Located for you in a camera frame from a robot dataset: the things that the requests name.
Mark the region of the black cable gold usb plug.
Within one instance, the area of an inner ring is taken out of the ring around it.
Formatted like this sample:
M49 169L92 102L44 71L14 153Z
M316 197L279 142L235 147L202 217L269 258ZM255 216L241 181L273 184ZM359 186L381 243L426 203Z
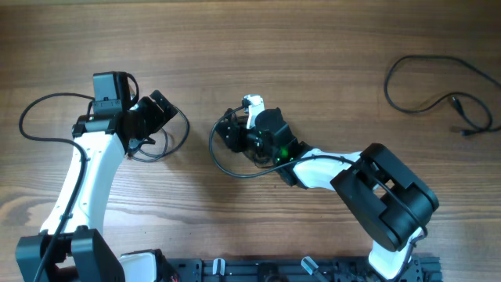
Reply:
M189 131L191 129L190 122L189 122L189 119L187 118L187 116L177 106L174 106L174 108L181 115L182 120L185 123L185 129L186 129L184 132L184 135L183 135L182 139L179 141L179 143L169 150L169 141L170 141L170 139L173 138L173 136L169 135L167 133L167 131L162 128L160 131L162 132L162 134L164 136L164 148L160 153L152 154L152 153L148 153L142 149L139 149L138 153L140 153L143 156L146 156L146 158L136 157L135 153L133 153L133 154L127 154L129 159L132 159L133 161L142 162L142 163L153 163L153 162L159 161L160 159L162 159L164 157L167 157L167 156L173 154L174 152L179 150L184 145L184 143L188 139Z

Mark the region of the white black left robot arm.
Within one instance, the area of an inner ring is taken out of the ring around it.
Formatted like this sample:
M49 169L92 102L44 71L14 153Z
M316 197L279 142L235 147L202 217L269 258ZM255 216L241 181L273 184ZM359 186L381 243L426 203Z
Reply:
M114 176L126 156L152 144L178 108L159 91L139 95L126 72L93 76L95 95L72 128L73 157L56 204L38 234L21 237L16 261L25 281L178 281L159 249L117 257L103 220Z

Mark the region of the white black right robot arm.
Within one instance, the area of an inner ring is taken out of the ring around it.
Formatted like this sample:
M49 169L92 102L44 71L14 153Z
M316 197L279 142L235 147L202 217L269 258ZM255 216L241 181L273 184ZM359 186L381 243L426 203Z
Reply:
M235 153L246 154L289 186L337 193L373 240L369 266L387 281L402 279L416 243L438 209L435 193L386 146L370 144L351 154L323 152L300 142L280 109L245 117L229 109L213 125Z

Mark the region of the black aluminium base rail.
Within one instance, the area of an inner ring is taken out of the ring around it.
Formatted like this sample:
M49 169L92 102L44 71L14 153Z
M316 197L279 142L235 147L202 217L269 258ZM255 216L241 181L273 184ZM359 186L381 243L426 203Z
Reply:
M315 269L306 270L299 259L202 260L170 258L178 281L382 281L365 257L316 259Z

